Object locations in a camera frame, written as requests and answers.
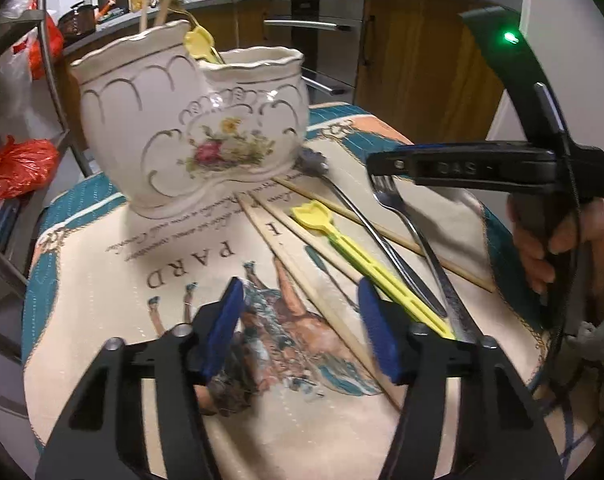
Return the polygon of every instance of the wire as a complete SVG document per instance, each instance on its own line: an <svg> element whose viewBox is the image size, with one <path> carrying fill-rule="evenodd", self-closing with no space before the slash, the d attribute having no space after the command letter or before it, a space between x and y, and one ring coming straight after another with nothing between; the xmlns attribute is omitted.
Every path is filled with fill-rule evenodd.
<svg viewBox="0 0 604 480"><path fill-rule="evenodd" d="M569 177L569 184L571 186L571 196L573 199L573 218L575 220L575 249L571 251L571 261L569 265L568 280L566 281L566 287L564 294L562 295L561 308L556 313L556 322L554 323L554 330L551 335L551 342L548 347L546 354L546 360L542 365L540 371L533 378L529 384L529 390L534 393L542 384L546 383L547 378L550 374L550 369L556 361L560 349L562 348L562 341L564 339L564 327L566 325L566 314L569 308L569 300L571 297L571 290L573 288L573 281L577 275L578 262L580 261L580 252L583 250L582 245L582 226L580 225L580 196L578 194L577 184L575 183L575 173L573 173L573 164L571 162L571 150L569 146L569 135L567 132L561 132L562 136L562 160L566 167L566 171Z"/></svg>

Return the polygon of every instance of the white ceramic pot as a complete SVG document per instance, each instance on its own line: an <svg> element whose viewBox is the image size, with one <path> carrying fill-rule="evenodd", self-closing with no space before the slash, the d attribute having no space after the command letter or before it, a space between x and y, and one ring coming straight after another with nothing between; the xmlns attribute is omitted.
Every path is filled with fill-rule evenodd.
<svg viewBox="0 0 604 480"><path fill-rule="evenodd" d="M100 167L148 218L191 208L224 180L288 171L304 140L303 55L284 47L193 61L186 21L121 38L72 63L82 126Z"/></svg>

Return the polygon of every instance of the green light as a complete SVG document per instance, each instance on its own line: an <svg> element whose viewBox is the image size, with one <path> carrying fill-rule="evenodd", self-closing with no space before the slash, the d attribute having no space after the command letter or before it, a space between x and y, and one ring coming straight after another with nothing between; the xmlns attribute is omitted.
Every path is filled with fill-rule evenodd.
<svg viewBox="0 0 604 480"><path fill-rule="evenodd" d="M520 42L520 40L517 38L517 36L515 34L513 34L512 32L505 32L504 39L506 41L508 41L509 43L513 43L513 44Z"/></svg>

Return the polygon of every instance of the oven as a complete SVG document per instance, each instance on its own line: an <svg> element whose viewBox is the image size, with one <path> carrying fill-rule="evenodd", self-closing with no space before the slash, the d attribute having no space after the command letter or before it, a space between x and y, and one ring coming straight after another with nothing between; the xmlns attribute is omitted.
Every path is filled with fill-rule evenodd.
<svg viewBox="0 0 604 480"><path fill-rule="evenodd" d="M311 104L352 103L364 0L274 0L264 20L267 43L304 54Z"/></svg>

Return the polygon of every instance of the yellow utensil handle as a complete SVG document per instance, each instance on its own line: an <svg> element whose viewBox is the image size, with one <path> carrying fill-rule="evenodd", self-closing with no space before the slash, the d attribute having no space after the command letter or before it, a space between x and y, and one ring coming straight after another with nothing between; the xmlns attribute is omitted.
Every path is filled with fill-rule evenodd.
<svg viewBox="0 0 604 480"><path fill-rule="evenodd" d="M389 298L402 305L413 319L424 323L442 337L455 339L446 321L351 238L336 231L329 234L329 240L357 270L368 276Z"/></svg>

